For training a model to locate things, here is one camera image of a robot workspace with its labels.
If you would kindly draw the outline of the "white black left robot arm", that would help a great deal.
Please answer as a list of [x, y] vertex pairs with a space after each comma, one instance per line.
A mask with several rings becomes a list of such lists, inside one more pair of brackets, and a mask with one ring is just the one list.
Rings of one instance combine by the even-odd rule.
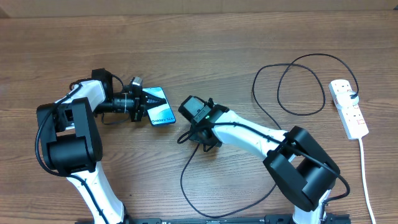
[[98, 114], [124, 113], [137, 122], [155, 117], [169, 107], [160, 87], [144, 88], [135, 77], [116, 93], [116, 76], [104, 68], [90, 78], [70, 84], [70, 91], [54, 103], [37, 107], [35, 156], [44, 171], [64, 177], [79, 191], [93, 215], [93, 223], [134, 223], [113, 192], [103, 170], [103, 145], [95, 118]]

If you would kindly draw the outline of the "Galaxy S24+ smartphone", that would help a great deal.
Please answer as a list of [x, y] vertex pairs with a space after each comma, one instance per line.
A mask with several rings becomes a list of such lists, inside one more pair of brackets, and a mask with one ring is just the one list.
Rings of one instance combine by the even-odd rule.
[[147, 109], [147, 115], [150, 119], [152, 126], [163, 126], [167, 124], [174, 124], [176, 122], [174, 113], [169, 105], [168, 99], [165, 95], [164, 90], [161, 87], [144, 88], [143, 92], [146, 96], [157, 96], [159, 98], [165, 98], [167, 103], [156, 108]]

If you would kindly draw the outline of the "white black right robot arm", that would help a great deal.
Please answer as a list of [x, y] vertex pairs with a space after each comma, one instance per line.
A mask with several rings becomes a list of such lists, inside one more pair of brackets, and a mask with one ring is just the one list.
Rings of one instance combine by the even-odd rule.
[[326, 223], [326, 204], [340, 169], [307, 130], [270, 129], [229, 108], [190, 98], [179, 113], [190, 124], [179, 143], [196, 141], [205, 149], [229, 144], [260, 158], [282, 194], [294, 205], [294, 223]]

